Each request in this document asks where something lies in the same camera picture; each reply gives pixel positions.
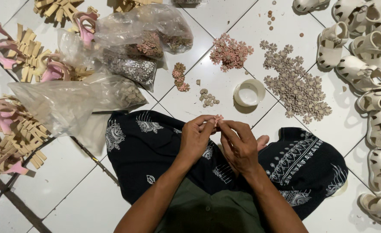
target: white plastic container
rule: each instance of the white plastic container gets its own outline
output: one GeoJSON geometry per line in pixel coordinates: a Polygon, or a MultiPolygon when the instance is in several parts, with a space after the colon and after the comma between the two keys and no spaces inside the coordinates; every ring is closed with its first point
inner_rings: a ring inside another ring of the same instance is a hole
{"type": "Polygon", "coordinates": [[[243,107],[258,105],[265,97],[264,85],[256,79],[248,79],[238,84],[234,90],[236,103],[243,107]]]}

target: small flower decoration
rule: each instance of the small flower decoration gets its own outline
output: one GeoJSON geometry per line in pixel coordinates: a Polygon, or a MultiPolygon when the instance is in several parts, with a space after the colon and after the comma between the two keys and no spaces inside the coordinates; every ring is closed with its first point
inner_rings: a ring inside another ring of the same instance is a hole
{"type": "Polygon", "coordinates": [[[305,115],[304,118],[303,118],[303,122],[305,124],[310,124],[312,121],[313,121],[313,119],[311,118],[310,115],[305,115]]]}
{"type": "Polygon", "coordinates": [[[271,43],[268,47],[268,49],[272,52],[276,52],[277,50],[277,44],[271,43]]]}

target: clear plastic bag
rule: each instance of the clear plastic bag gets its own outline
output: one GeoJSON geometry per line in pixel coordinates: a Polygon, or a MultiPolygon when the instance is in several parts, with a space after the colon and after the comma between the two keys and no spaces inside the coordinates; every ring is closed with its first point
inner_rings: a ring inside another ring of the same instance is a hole
{"type": "Polygon", "coordinates": [[[91,87],[79,81],[8,83],[16,97],[53,136],[77,136],[95,105],[91,87]]]}
{"type": "Polygon", "coordinates": [[[92,66],[93,50],[84,48],[81,37],[73,32],[58,29],[60,60],[76,68],[92,66]]]}
{"type": "Polygon", "coordinates": [[[124,110],[137,104],[148,104],[136,84],[125,77],[94,73],[82,82],[90,85],[95,93],[94,111],[124,110]]]}
{"type": "Polygon", "coordinates": [[[100,61],[113,74],[127,77],[153,92],[157,60],[146,56],[125,55],[104,49],[100,61]]]}
{"type": "Polygon", "coordinates": [[[157,46],[180,54],[193,46],[193,34],[183,15],[173,6],[149,4],[126,13],[113,13],[96,22],[94,40],[100,47],[122,54],[145,55],[161,60],[157,46]]]}

